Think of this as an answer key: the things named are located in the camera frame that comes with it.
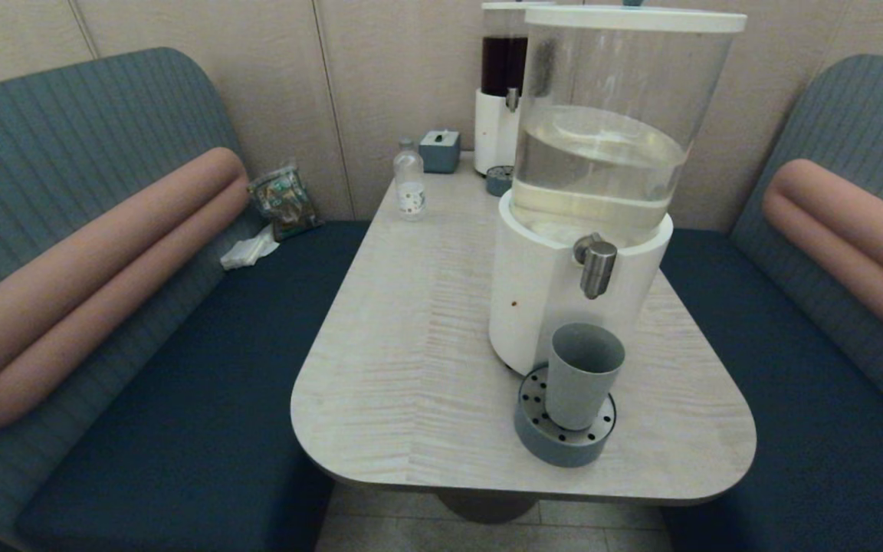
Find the crinkled snack bag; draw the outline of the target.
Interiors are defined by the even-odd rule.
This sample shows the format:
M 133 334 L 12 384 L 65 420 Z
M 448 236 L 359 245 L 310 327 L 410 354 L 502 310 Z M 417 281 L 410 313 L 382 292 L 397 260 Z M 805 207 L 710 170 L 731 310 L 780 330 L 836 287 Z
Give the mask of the crinkled snack bag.
M 259 213 L 270 221 L 275 242 L 283 242 L 323 226 L 299 176 L 297 162 L 285 161 L 277 170 L 253 179 L 248 193 Z

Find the clear water dispenser white base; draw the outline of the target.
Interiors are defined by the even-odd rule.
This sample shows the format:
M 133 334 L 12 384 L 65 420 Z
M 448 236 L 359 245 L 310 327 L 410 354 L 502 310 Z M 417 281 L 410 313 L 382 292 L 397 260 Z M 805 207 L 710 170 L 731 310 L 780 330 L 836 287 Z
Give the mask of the clear water dispenser white base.
M 674 229 L 669 207 L 747 16 L 648 5 L 526 11 L 527 59 L 511 189 L 498 213 L 488 336 L 521 374 L 555 330 L 592 323 L 626 339 Z M 586 298 L 578 238 L 618 248 Z

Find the dark blue bench seat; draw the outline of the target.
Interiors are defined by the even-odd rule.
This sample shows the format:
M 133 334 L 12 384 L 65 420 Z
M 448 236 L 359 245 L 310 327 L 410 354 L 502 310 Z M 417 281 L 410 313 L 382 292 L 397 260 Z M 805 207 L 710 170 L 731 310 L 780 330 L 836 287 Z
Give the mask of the dark blue bench seat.
M 753 413 L 749 472 L 662 509 L 675 552 L 883 552 L 883 322 L 763 216 L 807 159 L 883 200 L 883 56 L 828 67 L 729 235 L 678 229 L 661 269 Z
M 189 56 L 149 49 L 0 83 L 0 282 L 217 147 Z M 255 266 L 227 228 L 47 399 L 0 429 L 0 541 L 42 552 L 312 552 L 333 482 L 292 430 L 299 370 L 368 225 L 331 222 Z

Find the pink bolster cushion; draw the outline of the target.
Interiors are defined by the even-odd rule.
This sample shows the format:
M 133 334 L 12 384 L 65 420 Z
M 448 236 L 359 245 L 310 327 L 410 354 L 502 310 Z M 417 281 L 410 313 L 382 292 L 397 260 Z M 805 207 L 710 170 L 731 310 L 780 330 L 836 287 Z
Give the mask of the pink bolster cushion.
M 0 429 L 58 388 L 248 203 L 238 154 L 212 148 L 0 282 Z
M 770 179 L 763 216 L 883 322 L 882 199 L 796 159 Z

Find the blue-grey tissue box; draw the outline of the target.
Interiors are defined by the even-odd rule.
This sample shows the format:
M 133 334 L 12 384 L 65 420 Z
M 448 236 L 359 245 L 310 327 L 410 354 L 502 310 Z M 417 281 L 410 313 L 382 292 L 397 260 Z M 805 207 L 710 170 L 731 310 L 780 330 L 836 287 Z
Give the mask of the blue-grey tissue box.
M 461 156 L 461 133 L 458 130 L 429 130 L 419 143 L 424 171 L 452 174 Z

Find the dark drink dispenser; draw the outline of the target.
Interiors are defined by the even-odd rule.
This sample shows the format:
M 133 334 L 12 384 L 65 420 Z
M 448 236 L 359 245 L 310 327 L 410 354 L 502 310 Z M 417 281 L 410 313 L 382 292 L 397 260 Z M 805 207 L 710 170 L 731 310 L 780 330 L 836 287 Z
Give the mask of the dark drink dispenser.
M 512 166 L 528 50 L 526 10 L 535 3 L 485 2 L 480 87 L 475 94 L 475 170 Z

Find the crumpled white tissue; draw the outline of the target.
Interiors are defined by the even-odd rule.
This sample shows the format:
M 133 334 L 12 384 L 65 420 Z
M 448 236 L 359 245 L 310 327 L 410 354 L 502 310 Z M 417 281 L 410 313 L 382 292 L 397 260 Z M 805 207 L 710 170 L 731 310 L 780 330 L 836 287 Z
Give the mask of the crumpled white tissue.
M 266 225 L 255 237 L 235 242 L 220 258 L 220 263 L 225 271 L 255 266 L 260 258 L 273 254 L 279 245 L 274 240 L 272 226 Z

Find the blue perforated drip tray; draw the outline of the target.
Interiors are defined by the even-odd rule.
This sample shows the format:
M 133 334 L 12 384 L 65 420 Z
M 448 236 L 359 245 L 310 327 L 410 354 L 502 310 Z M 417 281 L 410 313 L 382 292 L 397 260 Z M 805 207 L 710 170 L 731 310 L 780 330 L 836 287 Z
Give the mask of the blue perforated drip tray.
M 617 422 L 612 394 L 607 396 L 593 424 L 570 430 L 551 419 L 547 412 L 547 374 L 542 363 L 524 377 L 517 392 L 514 428 L 524 447 L 540 460 L 555 467 L 578 468 L 598 460 Z

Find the clear plastic bottle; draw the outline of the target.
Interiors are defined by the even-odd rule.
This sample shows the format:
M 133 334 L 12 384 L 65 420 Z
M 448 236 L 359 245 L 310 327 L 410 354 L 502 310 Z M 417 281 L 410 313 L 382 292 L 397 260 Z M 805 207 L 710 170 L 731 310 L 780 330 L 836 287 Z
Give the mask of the clear plastic bottle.
M 409 137 L 400 139 L 392 168 L 400 216 L 410 222 L 421 220 L 426 211 L 424 161 Z

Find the grey plastic cup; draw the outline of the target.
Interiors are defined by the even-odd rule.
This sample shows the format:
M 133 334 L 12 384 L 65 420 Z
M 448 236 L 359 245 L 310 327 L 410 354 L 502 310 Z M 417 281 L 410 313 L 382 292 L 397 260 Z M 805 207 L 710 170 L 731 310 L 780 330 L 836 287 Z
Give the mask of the grey plastic cup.
M 550 340 L 546 407 L 568 430 L 588 429 L 626 360 L 624 343 L 592 323 L 567 323 Z

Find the metal dispenser tap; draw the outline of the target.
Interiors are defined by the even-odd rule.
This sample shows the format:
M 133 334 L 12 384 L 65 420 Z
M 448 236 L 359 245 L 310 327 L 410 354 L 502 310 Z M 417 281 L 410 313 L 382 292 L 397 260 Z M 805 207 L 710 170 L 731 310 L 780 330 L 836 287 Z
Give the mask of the metal dispenser tap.
M 578 238 L 573 246 L 574 261 L 583 267 L 579 287 L 589 300 L 606 293 L 618 255 L 618 248 L 599 233 Z

